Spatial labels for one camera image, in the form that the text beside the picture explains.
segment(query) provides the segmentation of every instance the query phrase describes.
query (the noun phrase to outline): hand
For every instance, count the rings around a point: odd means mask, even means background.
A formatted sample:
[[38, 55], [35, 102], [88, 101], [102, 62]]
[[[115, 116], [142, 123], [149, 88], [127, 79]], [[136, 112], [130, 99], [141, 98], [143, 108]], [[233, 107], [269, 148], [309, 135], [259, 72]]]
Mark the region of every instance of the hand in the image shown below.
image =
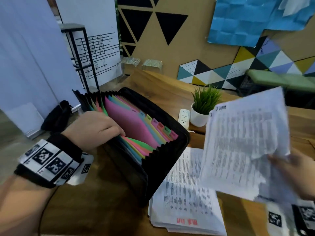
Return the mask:
[[88, 151], [119, 134], [124, 136], [125, 132], [104, 113], [88, 111], [67, 127], [62, 134], [83, 151]]
[[270, 162], [276, 166], [302, 199], [315, 199], [315, 161], [297, 149], [292, 149], [289, 161], [269, 156]]

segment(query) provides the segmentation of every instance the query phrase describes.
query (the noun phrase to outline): electrical outlet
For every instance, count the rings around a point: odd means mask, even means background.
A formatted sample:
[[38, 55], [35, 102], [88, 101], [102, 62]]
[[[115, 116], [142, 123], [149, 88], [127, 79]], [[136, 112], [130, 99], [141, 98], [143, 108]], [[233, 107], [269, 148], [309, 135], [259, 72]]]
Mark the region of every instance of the electrical outlet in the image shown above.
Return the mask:
[[188, 130], [190, 120], [190, 111], [187, 109], [181, 109], [179, 111], [178, 122]]

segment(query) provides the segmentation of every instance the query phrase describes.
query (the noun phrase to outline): black metal stand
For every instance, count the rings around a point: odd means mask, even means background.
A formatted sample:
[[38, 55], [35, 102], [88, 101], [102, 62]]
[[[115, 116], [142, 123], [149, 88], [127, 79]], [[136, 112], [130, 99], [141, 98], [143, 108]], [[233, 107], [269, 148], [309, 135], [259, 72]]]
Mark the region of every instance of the black metal stand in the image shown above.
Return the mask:
[[[85, 87], [86, 87], [86, 91], [88, 93], [90, 93], [89, 86], [88, 86], [88, 83], [86, 81], [86, 77], [85, 77], [85, 74], [84, 74], [84, 69], [86, 69], [88, 67], [92, 67], [95, 84], [96, 84], [96, 87], [97, 87], [98, 91], [100, 91], [100, 87], [99, 87], [99, 84], [98, 84], [98, 81], [97, 81], [97, 77], [96, 77], [96, 72], [95, 72], [95, 67], [94, 67], [94, 63], [93, 63], [92, 53], [91, 53], [91, 49], [90, 49], [90, 45], [89, 45], [88, 36], [86, 34], [85, 26], [84, 25], [80, 25], [80, 24], [75, 24], [75, 23], [60, 24], [59, 26], [60, 26], [60, 29], [61, 29], [62, 33], [69, 33], [71, 44], [72, 44], [72, 48], [73, 48], [74, 53], [75, 53], [75, 58], [74, 59], [76, 59], [77, 63], [78, 63], [78, 65], [74, 65], [74, 67], [76, 68], [76, 71], [81, 71], [81, 75], [82, 75], [82, 79], [83, 79]], [[81, 63], [80, 55], [79, 55], [78, 50], [77, 50], [77, 45], [76, 45], [74, 37], [73, 37], [73, 32], [75, 32], [75, 31], [82, 31], [83, 32], [86, 48], [87, 48], [89, 59], [90, 59], [90, 63], [87, 64], [87, 65], [82, 65], [82, 63]]]

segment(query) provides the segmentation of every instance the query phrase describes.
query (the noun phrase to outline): artificial grass plant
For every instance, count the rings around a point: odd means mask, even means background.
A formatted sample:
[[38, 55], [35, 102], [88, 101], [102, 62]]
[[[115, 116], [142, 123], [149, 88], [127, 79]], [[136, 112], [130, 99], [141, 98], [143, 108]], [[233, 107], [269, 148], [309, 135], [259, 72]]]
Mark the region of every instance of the artificial grass plant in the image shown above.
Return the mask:
[[212, 85], [208, 85], [207, 87], [199, 86], [195, 89], [195, 93], [192, 93], [192, 95], [194, 97], [192, 108], [197, 113], [203, 115], [208, 115], [221, 98], [220, 90]]

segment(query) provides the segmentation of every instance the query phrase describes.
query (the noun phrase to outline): potted plant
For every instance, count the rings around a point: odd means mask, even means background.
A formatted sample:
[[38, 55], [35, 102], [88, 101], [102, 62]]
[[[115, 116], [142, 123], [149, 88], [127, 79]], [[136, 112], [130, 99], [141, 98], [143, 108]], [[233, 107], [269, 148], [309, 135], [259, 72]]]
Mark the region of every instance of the potted plant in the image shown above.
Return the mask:
[[206, 125], [209, 112], [221, 98], [220, 90], [209, 85], [208, 87], [198, 87], [192, 93], [194, 103], [191, 105], [190, 122], [196, 127]]

